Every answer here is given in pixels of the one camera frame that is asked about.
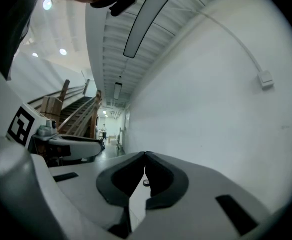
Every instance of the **linear light fixture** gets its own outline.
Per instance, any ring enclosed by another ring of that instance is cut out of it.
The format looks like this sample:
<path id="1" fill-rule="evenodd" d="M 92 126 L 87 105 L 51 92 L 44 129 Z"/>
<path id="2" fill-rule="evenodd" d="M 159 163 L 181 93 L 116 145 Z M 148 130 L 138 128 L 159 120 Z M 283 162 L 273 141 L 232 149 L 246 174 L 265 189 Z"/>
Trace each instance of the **linear light fixture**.
<path id="1" fill-rule="evenodd" d="M 120 91 L 122 88 L 122 83 L 116 82 L 115 83 L 115 91 L 114 91 L 114 99 L 117 100 L 120 95 Z"/>
<path id="2" fill-rule="evenodd" d="M 131 28 L 124 55 L 134 58 L 150 25 L 168 0 L 145 0 Z"/>

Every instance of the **white ceiling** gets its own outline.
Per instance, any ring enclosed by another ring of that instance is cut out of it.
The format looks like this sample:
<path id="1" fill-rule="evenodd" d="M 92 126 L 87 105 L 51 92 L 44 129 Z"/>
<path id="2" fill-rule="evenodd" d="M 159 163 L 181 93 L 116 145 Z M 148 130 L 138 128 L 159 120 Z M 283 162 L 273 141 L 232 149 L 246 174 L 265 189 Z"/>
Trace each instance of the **white ceiling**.
<path id="1" fill-rule="evenodd" d="M 71 0 L 52 0 L 44 10 L 43 0 L 33 11 L 29 32 L 19 51 L 59 64 L 86 78 L 94 78 L 102 91 L 103 107 L 123 109 L 155 59 L 180 29 L 212 0 L 169 0 L 148 29 L 135 58 L 123 55 L 129 32 L 145 0 L 138 0 L 117 17 L 108 8 L 94 9 Z M 67 55 L 59 49 L 67 50 Z M 113 99 L 115 82 L 123 84 L 118 100 Z"/>
<path id="2" fill-rule="evenodd" d="M 103 93 L 103 105 L 124 108 L 130 96 L 158 55 L 194 13 L 212 0 L 169 0 L 148 29 L 135 58 L 123 55 L 124 48 L 145 0 L 138 0 L 117 17 L 110 10 L 86 6 L 86 37 L 92 73 Z M 122 83 L 118 100 L 113 100 L 115 82 Z"/>

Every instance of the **logo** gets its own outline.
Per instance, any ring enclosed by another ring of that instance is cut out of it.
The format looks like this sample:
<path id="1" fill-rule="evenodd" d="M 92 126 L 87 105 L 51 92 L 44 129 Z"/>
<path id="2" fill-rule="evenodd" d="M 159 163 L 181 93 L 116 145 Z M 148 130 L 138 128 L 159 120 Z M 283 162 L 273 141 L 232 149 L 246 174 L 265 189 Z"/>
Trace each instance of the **logo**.
<path id="1" fill-rule="evenodd" d="M 25 146 L 34 120 L 26 110 L 20 107 L 7 132 L 16 142 Z"/>

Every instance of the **white junction box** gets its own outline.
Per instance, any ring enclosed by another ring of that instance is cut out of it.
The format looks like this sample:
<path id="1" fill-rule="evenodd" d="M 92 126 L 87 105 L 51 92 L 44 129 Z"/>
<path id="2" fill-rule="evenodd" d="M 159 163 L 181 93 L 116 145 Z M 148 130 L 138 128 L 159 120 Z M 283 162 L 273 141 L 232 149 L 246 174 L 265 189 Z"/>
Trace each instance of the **white junction box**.
<path id="1" fill-rule="evenodd" d="M 269 89 L 274 86 L 275 82 L 272 78 L 272 75 L 268 70 L 261 71 L 258 73 L 258 78 L 263 90 Z"/>

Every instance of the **black slot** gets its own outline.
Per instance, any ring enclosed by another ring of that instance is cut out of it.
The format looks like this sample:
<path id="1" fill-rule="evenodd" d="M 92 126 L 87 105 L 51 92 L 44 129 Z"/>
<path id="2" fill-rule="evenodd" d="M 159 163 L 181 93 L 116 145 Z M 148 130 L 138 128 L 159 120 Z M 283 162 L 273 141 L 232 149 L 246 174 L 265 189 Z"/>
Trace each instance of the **black slot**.
<path id="1" fill-rule="evenodd" d="M 240 235 L 243 236 L 258 225 L 230 195 L 218 196 L 216 200 Z"/>
<path id="2" fill-rule="evenodd" d="M 61 182 L 61 181 L 65 181 L 71 178 L 75 178 L 75 177 L 78 177 L 78 174 L 75 172 L 70 172 L 70 173 L 54 176 L 53 178 L 56 182 Z"/>

